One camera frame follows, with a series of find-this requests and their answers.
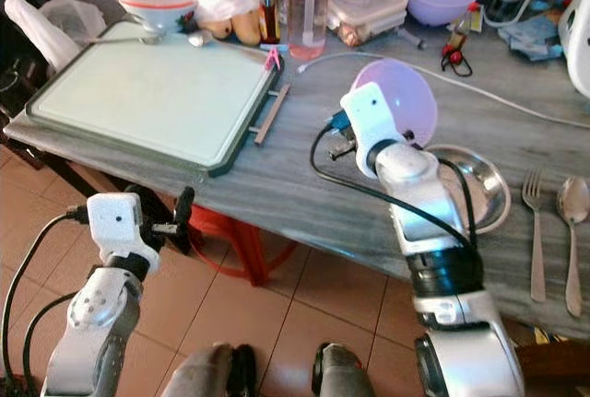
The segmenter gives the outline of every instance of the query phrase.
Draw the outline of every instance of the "cutting board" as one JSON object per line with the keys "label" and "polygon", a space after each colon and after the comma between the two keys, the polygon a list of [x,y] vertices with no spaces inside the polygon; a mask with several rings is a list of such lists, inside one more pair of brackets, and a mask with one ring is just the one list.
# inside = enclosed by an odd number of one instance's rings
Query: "cutting board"
{"label": "cutting board", "polygon": [[[119,22],[103,38],[142,36],[152,35]],[[221,42],[194,47],[181,33],[157,45],[95,44],[36,95],[27,114],[70,134],[220,173],[277,77],[265,58]]]}

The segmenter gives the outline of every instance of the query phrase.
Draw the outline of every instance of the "pink clip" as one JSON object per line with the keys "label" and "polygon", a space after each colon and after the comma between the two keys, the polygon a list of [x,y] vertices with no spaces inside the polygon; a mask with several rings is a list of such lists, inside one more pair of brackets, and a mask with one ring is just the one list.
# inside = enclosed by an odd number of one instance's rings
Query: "pink clip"
{"label": "pink clip", "polygon": [[270,52],[268,52],[268,56],[266,57],[266,62],[265,62],[265,69],[271,70],[275,64],[277,65],[278,70],[280,70],[280,61],[278,59],[278,50],[277,47],[273,47]]}

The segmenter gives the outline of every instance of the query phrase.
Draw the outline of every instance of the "countertop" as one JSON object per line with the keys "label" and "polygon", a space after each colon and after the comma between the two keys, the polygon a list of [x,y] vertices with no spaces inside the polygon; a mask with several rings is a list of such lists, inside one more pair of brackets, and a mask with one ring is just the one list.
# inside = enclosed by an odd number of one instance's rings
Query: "countertop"
{"label": "countertop", "polygon": [[[391,56],[440,72],[440,51],[448,32],[411,24],[407,27],[428,42],[425,51],[395,34],[380,36],[359,51]],[[324,55],[346,50],[328,35]],[[474,75],[460,78],[448,70],[446,76],[548,115],[590,123],[590,104],[573,88],[563,59],[530,63],[510,53],[495,30],[490,29],[471,34],[464,54]],[[196,190],[195,201],[207,208],[384,273],[409,277],[387,205],[321,180],[308,163],[312,140],[325,120],[339,110],[340,98],[370,61],[338,57],[297,74],[296,68],[302,62],[286,57],[278,87],[290,82],[291,88],[264,145],[255,146],[249,138],[232,170],[215,179],[53,131],[34,123],[24,113],[5,132],[55,155],[165,193],[178,194],[185,185],[191,185]],[[437,132],[431,144],[453,144],[477,151],[496,164],[511,188],[513,206],[507,220],[479,239],[485,285],[498,308],[520,321],[589,339],[590,224],[586,220],[576,228],[584,304],[582,318],[575,319],[565,308],[569,232],[555,210],[555,195],[568,176],[590,177],[590,130],[539,120],[469,90],[425,77],[439,108]],[[326,143],[336,140],[332,137]],[[358,182],[370,183],[357,170],[352,156],[336,163],[329,161],[325,157],[327,145],[318,149],[322,165]],[[533,216],[520,197],[525,172],[533,167],[544,170],[541,224],[547,302],[543,304],[530,299]]]}

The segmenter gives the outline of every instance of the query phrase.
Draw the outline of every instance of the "red stool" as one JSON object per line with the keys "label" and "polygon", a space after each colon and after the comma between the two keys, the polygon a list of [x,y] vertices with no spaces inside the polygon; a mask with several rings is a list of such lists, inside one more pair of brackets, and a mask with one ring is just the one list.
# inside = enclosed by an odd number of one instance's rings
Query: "red stool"
{"label": "red stool", "polygon": [[[226,268],[208,259],[202,252],[201,233],[228,240],[236,251],[243,270]],[[220,273],[247,278],[252,286],[260,286],[268,281],[268,274],[285,262],[297,246],[297,242],[290,242],[275,259],[267,263],[258,227],[197,205],[192,207],[188,234],[195,251],[208,265]]]}

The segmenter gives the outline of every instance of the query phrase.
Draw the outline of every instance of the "bowl with red rim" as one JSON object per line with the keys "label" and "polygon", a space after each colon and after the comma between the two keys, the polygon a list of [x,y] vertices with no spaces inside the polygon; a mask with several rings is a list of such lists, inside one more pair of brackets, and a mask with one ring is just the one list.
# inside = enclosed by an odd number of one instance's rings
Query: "bowl with red rim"
{"label": "bowl with red rim", "polygon": [[179,31],[193,19],[195,0],[117,0],[148,31]]}

